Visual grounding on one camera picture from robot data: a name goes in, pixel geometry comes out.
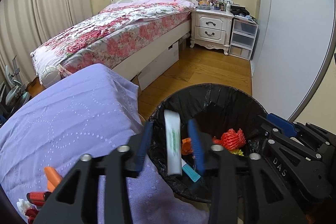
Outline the orange wrapper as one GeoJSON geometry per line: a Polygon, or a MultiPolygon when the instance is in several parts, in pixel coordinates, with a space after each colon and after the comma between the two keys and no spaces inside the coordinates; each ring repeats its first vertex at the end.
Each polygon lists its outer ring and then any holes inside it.
{"type": "Polygon", "coordinates": [[[53,192],[63,178],[60,176],[57,170],[51,166],[45,167],[44,172],[47,178],[47,189],[49,192],[53,192]]]}

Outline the red round wrapper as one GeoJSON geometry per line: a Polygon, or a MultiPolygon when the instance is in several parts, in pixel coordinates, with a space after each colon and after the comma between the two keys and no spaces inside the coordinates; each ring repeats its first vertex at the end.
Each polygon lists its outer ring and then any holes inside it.
{"type": "Polygon", "coordinates": [[[37,207],[42,207],[46,203],[46,200],[49,198],[50,195],[51,195],[51,192],[49,191],[29,192],[26,194],[26,197],[29,203],[32,203],[33,205],[37,207]]]}

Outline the white tissue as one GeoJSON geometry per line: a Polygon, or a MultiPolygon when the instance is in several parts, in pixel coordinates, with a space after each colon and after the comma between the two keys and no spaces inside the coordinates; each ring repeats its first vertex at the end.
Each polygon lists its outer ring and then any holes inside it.
{"type": "Polygon", "coordinates": [[[26,201],[24,199],[19,198],[17,201],[17,209],[21,213],[21,215],[25,216],[27,218],[26,212],[29,209],[34,209],[34,205],[31,204],[29,201],[26,201]]]}

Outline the red foam fruit net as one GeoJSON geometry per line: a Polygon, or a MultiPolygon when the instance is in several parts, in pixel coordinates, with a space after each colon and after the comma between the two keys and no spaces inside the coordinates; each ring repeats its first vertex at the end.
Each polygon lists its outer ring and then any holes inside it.
{"type": "Polygon", "coordinates": [[[235,149],[241,149],[246,144],[246,139],[242,129],[237,132],[234,129],[229,129],[221,135],[220,139],[213,138],[213,143],[223,146],[229,152],[235,149]]]}

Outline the light blue tube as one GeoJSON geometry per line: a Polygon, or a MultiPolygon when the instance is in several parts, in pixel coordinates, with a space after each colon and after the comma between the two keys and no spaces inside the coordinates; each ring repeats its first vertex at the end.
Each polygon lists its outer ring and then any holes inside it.
{"type": "Polygon", "coordinates": [[[197,182],[201,176],[191,167],[187,164],[187,162],[185,162],[183,159],[181,160],[181,166],[182,166],[182,170],[185,174],[187,174],[187,176],[193,181],[193,182],[197,182]]]}

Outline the orange plastic bag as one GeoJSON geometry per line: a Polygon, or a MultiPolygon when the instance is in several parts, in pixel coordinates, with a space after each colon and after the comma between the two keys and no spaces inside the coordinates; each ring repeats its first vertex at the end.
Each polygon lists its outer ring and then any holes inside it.
{"type": "Polygon", "coordinates": [[[182,139],[181,153],[183,156],[191,155],[193,153],[191,138],[182,139]]]}

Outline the white teal tube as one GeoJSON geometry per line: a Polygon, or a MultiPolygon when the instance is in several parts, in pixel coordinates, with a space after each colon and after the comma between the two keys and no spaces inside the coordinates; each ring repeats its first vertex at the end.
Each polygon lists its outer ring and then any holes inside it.
{"type": "Polygon", "coordinates": [[[181,120],[178,113],[165,110],[165,132],[167,151],[167,174],[182,174],[181,158],[181,120]]]}

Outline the yellow foam fruit net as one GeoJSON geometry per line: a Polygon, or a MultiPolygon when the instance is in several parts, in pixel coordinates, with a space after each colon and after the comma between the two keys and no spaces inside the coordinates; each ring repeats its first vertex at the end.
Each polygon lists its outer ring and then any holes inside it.
{"type": "Polygon", "coordinates": [[[232,150],[231,153],[234,155],[244,156],[244,153],[241,149],[232,150]]]}

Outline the black lined trash bin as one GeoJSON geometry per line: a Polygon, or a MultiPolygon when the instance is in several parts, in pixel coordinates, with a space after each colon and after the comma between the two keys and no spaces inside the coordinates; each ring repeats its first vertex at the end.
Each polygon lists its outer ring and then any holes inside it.
{"type": "Polygon", "coordinates": [[[189,86],[171,94],[156,107],[149,118],[153,124],[153,133],[147,154],[163,180],[180,197],[210,203],[212,181],[209,176],[193,182],[186,174],[167,174],[165,110],[179,114],[181,139],[188,137],[187,122],[196,119],[202,132],[217,139],[229,129],[241,129],[246,139],[243,154],[247,156],[261,152],[265,135],[257,131],[257,118],[266,117],[267,112],[245,92],[230,86],[207,83],[189,86]]]}

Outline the dark red cloth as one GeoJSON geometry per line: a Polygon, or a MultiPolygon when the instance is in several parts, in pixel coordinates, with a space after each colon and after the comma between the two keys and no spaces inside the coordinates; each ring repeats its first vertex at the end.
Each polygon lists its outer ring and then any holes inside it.
{"type": "Polygon", "coordinates": [[[29,208],[25,211],[25,216],[28,218],[28,224],[33,224],[35,218],[37,217],[39,211],[35,208],[29,208]]]}

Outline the purple table cloth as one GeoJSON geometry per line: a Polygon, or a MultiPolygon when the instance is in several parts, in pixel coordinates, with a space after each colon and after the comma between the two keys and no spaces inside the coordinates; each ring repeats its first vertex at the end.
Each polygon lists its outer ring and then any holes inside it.
{"type": "MultiPolygon", "coordinates": [[[[101,64],[47,88],[1,127],[1,187],[20,220],[19,199],[47,190],[44,168],[63,178],[82,154],[108,155],[142,131],[138,86],[101,64]]],[[[146,157],[127,179],[133,223],[207,223],[209,214],[174,197],[146,157]]]]}

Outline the white sliding wardrobe door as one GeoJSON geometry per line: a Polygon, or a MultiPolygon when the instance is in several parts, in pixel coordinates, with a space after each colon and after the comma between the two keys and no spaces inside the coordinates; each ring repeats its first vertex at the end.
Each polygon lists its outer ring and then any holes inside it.
{"type": "Polygon", "coordinates": [[[261,0],[252,94],[292,120],[317,90],[333,51],[335,0],[261,0]]]}

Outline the plastic drawer unit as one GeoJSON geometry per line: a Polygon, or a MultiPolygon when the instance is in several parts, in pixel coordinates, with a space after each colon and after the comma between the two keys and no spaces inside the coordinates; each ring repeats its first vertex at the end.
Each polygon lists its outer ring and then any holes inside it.
{"type": "Polygon", "coordinates": [[[258,28],[254,20],[235,16],[232,22],[229,55],[250,61],[258,28]]]}

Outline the white under-bed box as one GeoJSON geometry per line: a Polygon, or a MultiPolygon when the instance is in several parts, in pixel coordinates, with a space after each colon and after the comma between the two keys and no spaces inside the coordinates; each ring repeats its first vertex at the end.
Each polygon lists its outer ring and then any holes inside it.
{"type": "Polygon", "coordinates": [[[139,87],[145,90],[179,60],[179,44],[175,42],[156,57],[138,76],[139,87]]]}

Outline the floral bed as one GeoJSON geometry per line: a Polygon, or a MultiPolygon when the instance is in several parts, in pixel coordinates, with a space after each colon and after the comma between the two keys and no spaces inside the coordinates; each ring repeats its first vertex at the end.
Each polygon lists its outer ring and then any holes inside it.
{"type": "Polygon", "coordinates": [[[93,64],[113,69],[134,53],[189,19],[195,4],[187,0],[131,0],[107,6],[67,28],[31,52],[39,82],[50,83],[93,64]]]}

